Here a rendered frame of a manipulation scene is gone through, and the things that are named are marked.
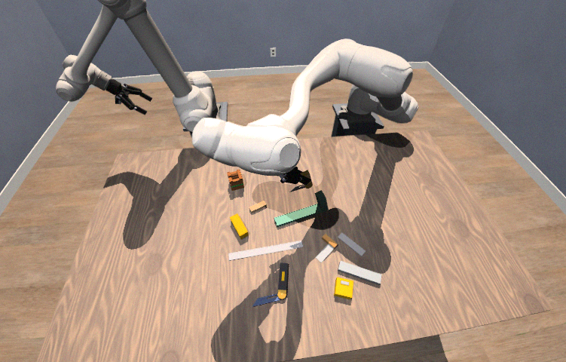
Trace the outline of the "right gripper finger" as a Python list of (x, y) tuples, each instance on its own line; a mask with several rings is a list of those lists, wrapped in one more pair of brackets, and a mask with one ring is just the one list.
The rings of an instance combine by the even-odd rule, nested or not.
[[(116, 99), (120, 100), (129, 110), (136, 110), (137, 112), (142, 113), (143, 115), (146, 114), (146, 110), (138, 107), (137, 105), (134, 105), (134, 103), (131, 101), (131, 99), (128, 97), (127, 93), (125, 90), (122, 90), (122, 92), (124, 93), (125, 97), (122, 97), (120, 94), (117, 95)], [(131, 105), (132, 104), (132, 105)]]
[(146, 100), (148, 100), (148, 101), (151, 102), (152, 98), (151, 98), (150, 96), (148, 96), (147, 94), (144, 94), (141, 89), (139, 89), (139, 88), (137, 88), (137, 87), (129, 86), (129, 85), (127, 85), (127, 84), (124, 84), (123, 86), (125, 86), (125, 88), (124, 88), (125, 91), (129, 91), (129, 92), (130, 92), (129, 94), (140, 95), (140, 96), (143, 97), (144, 99), (146, 99)]

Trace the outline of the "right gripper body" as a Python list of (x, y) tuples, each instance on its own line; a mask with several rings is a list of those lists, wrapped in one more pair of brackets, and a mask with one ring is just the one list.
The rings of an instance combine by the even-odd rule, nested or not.
[[(121, 86), (121, 83), (114, 80), (112, 78), (112, 80), (109, 82), (108, 87), (106, 88), (106, 91), (108, 91), (111, 94), (114, 95), (118, 95), (120, 94), (122, 97), (125, 97), (124, 93), (122, 92), (122, 90), (124, 89), (124, 86)], [(130, 92), (128, 90), (126, 90), (126, 93), (129, 94)]]

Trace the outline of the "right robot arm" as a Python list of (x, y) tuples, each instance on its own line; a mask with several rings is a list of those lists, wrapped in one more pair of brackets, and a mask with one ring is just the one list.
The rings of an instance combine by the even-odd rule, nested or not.
[(220, 119), (221, 105), (216, 104), (212, 82), (202, 72), (192, 72), (186, 77), (147, 11), (145, 0), (98, 1), (103, 4), (102, 10), (79, 55), (69, 55), (63, 61), (65, 70), (56, 86), (60, 98), (73, 102), (81, 99), (91, 84), (103, 91), (108, 87), (112, 77), (91, 62), (115, 21), (120, 18), (173, 92), (173, 104), (183, 127), (193, 132), (202, 118)]

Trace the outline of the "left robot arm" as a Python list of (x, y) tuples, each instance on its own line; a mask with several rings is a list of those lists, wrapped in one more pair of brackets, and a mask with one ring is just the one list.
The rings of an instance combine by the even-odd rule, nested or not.
[(396, 123), (410, 122), (418, 110), (417, 101), (404, 93), (412, 67), (391, 52), (354, 42), (336, 41), (315, 56), (295, 80), (283, 115), (268, 115), (246, 127), (202, 118), (193, 130), (193, 146), (208, 158), (250, 173), (288, 173), (301, 157), (296, 136), (308, 117), (310, 91), (334, 78), (352, 84), (348, 104), (339, 111), (348, 124), (374, 123), (371, 112)]

